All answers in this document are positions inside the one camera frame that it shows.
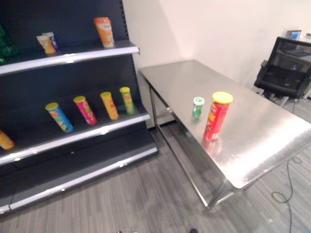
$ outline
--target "blue chip canister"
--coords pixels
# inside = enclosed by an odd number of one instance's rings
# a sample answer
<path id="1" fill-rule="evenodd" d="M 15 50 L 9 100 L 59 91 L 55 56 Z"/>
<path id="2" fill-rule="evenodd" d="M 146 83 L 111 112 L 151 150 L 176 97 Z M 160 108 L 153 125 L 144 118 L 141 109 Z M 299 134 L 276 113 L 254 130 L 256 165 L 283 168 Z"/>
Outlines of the blue chip canister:
<path id="1" fill-rule="evenodd" d="M 50 115 L 53 117 L 53 119 L 56 121 L 56 123 L 64 132 L 68 133 L 73 130 L 73 126 L 65 116 L 64 112 L 58 106 L 58 103 L 56 102 L 49 103 L 45 106 L 45 109 L 49 111 Z"/>

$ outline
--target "black cable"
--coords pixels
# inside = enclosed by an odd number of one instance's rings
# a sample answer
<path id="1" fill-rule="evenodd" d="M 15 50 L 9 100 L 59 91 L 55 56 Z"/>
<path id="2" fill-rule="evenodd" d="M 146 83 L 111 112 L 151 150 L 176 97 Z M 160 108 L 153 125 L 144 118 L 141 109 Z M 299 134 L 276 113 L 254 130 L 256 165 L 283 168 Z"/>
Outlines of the black cable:
<path id="1" fill-rule="evenodd" d="M 291 209 L 291 205 L 289 203 L 289 201 L 292 199 L 293 197 L 293 184 L 292 184 L 292 179 L 291 179 L 291 176 L 290 176 L 290 170 L 289 170 L 289 164 L 290 164 L 290 161 L 293 160 L 296 164 L 301 164 L 302 161 L 300 158 L 298 157 L 294 157 L 292 159 L 290 159 L 289 161 L 287 161 L 287 174 L 288 174 L 288 179 L 289 179 L 289 182 L 290 182 L 290 186 L 291 186 L 291 194 L 290 194 L 290 197 L 289 198 L 286 198 L 284 194 L 280 193 L 280 192 L 272 192 L 271 193 L 271 196 L 272 198 L 279 202 L 279 203 L 286 203 L 287 206 L 288 206 L 288 209 L 290 211 L 290 233 L 292 232 L 292 209 Z M 278 194 L 279 196 L 281 196 L 283 198 L 283 200 L 279 200 L 278 198 L 275 197 L 275 194 Z"/>

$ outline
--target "green small bottle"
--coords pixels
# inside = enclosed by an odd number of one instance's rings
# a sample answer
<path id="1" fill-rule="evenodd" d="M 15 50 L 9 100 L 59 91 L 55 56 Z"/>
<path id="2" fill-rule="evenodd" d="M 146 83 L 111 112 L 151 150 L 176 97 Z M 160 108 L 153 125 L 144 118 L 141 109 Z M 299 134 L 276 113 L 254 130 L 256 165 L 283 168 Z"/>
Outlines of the green small bottle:
<path id="1" fill-rule="evenodd" d="M 18 54 L 17 48 L 12 44 L 8 34 L 0 25 L 0 54 L 4 57 L 10 57 Z"/>
<path id="2" fill-rule="evenodd" d="M 204 105 L 204 98 L 202 97 L 195 97 L 193 99 L 193 110 L 192 110 L 192 115 L 195 117 L 195 118 L 199 118 L 200 115 L 201 115 L 201 112 L 202 112 L 202 107 Z"/>

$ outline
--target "shelf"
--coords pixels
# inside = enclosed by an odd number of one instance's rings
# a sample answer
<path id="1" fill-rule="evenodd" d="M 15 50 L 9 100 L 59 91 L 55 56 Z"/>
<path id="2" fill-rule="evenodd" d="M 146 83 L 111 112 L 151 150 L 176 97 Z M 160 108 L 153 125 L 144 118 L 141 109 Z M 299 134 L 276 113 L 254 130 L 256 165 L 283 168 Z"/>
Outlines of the shelf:
<path id="1" fill-rule="evenodd" d="M 140 102 L 135 103 L 133 115 L 126 114 L 123 105 L 117 109 L 118 120 L 110 120 L 104 109 L 97 113 L 98 122 L 95 125 L 88 125 L 83 118 L 80 118 L 81 120 L 74 122 L 74 129 L 70 133 L 63 132 L 52 119 L 49 124 L 31 129 L 31 131 L 19 132 L 20 136 L 16 140 L 15 147 L 0 152 L 0 166 L 150 119 Z"/>
<path id="2" fill-rule="evenodd" d="M 3 207 L 14 210 L 156 153 L 149 131 L 139 130 L 3 177 L 5 181 L 18 182 L 12 195 L 8 195 L 5 192 L 8 187 L 3 186 L 0 203 L 6 201 Z"/>
<path id="3" fill-rule="evenodd" d="M 129 40 L 115 41 L 115 46 L 110 49 L 103 48 L 102 44 L 86 44 L 63 47 L 52 55 L 46 55 L 43 49 L 34 50 L 6 59 L 7 64 L 0 66 L 0 75 L 136 52 L 139 48 Z"/>

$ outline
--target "orange chip canister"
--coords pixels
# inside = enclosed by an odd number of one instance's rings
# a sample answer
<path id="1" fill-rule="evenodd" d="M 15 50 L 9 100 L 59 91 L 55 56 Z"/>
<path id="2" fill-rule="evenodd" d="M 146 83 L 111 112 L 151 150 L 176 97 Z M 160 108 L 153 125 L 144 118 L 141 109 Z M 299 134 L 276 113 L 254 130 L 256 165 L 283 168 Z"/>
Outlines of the orange chip canister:
<path id="1" fill-rule="evenodd" d="M 96 17 L 94 18 L 94 24 L 96 26 L 99 37 L 105 48 L 111 48 L 114 46 L 112 27 L 108 17 Z"/>
<path id="2" fill-rule="evenodd" d="M 204 137 L 207 140 L 218 138 L 229 105 L 233 101 L 232 95 L 224 91 L 215 92 L 212 98 L 213 103 L 210 107 L 204 132 Z"/>
<path id="3" fill-rule="evenodd" d="M 0 147 L 5 150 L 11 149 L 15 143 L 2 131 L 0 130 Z"/>
<path id="4" fill-rule="evenodd" d="M 101 98 L 104 102 L 104 105 L 105 105 L 105 108 L 108 112 L 108 115 L 109 115 L 109 118 L 111 120 L 116 120 L 119 118 L 119 114 L 118 114 L 118 111 L 116 109 L 116 106 L 112 100 L 112 97 L 111 97 L 111 92 L 109 91 L 105 91 L 103 93 L 101 93 Z"/>
<path id="5" fill-rule="evenodd" d="M 77 96 L 73 99 L 86 122 L 90 125 L 96 124 L 97 119 L 91 110 L 85 96 Z"/>

